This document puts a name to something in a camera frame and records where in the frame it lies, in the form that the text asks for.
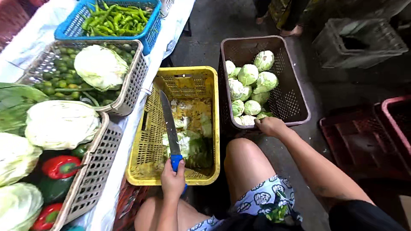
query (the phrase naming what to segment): bare foot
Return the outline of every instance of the bare foot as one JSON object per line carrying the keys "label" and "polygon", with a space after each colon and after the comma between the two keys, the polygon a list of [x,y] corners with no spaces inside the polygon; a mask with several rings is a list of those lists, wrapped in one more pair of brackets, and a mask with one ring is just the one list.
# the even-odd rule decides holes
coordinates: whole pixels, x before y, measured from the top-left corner
{"label": "bare foot", "polygon": [[256,18],[256,24],[257,24],[257,25],[260,25],[260,24],[262,24],[263,22],[264,22],[264,16],[261,17],[261,18]]}
{"label": "bare foot", "polygon": [[300,36],[302,34],[302,26],[297,25],[296,27],[294,27],[293,30],[281,30],[280,35],[283,37],[287,37],[287,36]]}

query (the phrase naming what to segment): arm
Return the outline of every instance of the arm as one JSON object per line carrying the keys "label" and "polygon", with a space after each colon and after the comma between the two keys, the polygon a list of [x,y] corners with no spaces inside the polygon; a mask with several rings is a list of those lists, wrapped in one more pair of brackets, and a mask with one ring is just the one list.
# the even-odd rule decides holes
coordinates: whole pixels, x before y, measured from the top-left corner
{"label": "arm", "polygon": [[185,187],[184,164],[184,161],[181,160],[178,164],[178,172],[173,171],[170,159],[164,165],[164,170],[161,174],[164,202],[159,216],[157,231],[178,230],[178,201]]}
{"label": "arm", "polygon": [[262,120],[256,119],[255,122],[262,132],[279,139],[287,147],[315,195],[339,200],[362,200],[374,204],[358,184],[302,140],[282,120],[266,117]]}

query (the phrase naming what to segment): wrinkled white cloth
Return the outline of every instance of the wrinkled white cloth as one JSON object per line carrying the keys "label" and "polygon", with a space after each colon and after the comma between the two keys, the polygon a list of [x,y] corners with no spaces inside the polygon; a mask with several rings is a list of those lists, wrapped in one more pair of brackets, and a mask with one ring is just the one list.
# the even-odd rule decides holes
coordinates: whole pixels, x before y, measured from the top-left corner
{"label": "wrinkled white cloth", "polygon": [[[147,76],[133,112],[127,117],[110,116],[123,130],[123,137],[114,159],[106,186],[97,205],[71,224],[86,228],[87,231],[109,231],[113,227],[120,184],[134,141],[147,95],[161,61],[173,51],[178,38],[191,14],[195,0],[174,0],[151,53],[145,56],[148,64]],[[50,0],[38,9],[27,25],[0,54],[0,81],[17,81],[25,68],[40,54],[46,45],[54,41],[54,30],[71,13],[75,0]]]}

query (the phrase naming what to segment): printed shorts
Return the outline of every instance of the printed shorts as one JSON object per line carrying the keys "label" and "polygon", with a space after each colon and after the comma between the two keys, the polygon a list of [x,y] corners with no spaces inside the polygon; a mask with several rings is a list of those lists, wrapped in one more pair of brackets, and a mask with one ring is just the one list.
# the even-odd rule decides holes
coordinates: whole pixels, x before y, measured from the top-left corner
{"label": "printed shorts", "polygon": [[[294,203],[294,190],[289,180],[275,175],[246,192],[229,212],[262,215],[274,223],[295,224],[301,222],[302,217],[293,210]],[[189,231],[212,231],[223,221],[212,216],[196,224]]]}

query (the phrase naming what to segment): dark floor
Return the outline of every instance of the dark floor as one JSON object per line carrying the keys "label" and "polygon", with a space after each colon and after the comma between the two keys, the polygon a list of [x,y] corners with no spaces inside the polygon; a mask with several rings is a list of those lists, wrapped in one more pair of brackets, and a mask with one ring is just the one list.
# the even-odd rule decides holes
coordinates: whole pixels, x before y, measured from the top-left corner
{"label": "dark floor", "polygon": [[[196,1],[191,13],[192,37],[181,36],[171,59],[175,66],[212,66],[218,69],[219,47],[225,38],[276,35],[278,30],[268,18],[263,25],[254,23],[251,0]],[[318,152],[330,158],[329,148],[318,129],[318,121],[333,109],[357,104],[373,104],[411,92],[411,75],[404,77],[410,54],[391,58],[375,67],[362,69],[321,69],[311,48],[315,34],[307,28],[301,38],[286,38],[293,63],[305,95],[311,120],[293,129]],[[329,230],[328,214],[311,193],[287,149],[275,138],[256,138],[275,171],[289,178],[296,194],[296,210],[302,213],[307,231]],[[222,137],[221,153],[225,155]],[[205,213],[218,213],[229,206],[224,170],[209,186],[191,187],[189,201]]]}

